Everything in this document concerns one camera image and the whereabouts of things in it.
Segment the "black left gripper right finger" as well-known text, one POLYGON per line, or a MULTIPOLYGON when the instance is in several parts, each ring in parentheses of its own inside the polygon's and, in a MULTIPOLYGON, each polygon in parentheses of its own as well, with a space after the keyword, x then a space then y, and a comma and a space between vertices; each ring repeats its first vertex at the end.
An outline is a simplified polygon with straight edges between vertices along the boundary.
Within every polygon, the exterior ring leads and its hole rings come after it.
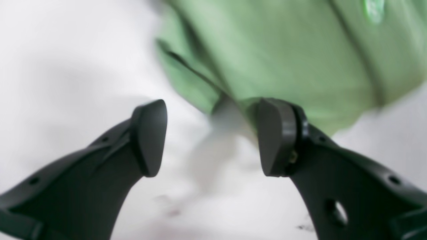
POLYGON ((337 145, 303 108, 261 99, 256 124, 264 175, 291 179, 319 240, 426 239, 426 193, 337 145))

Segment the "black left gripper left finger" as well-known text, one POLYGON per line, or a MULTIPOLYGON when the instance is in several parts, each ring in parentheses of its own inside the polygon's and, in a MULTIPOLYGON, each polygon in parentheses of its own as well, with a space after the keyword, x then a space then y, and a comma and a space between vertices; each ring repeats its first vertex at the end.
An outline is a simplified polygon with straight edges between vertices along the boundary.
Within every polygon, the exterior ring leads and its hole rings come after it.
POLYGON ((164 100, 139 105, 86 148, 1 194, 1 232, 23 240, 109 240, 134 184, 158 174, 166 129, 164 100))

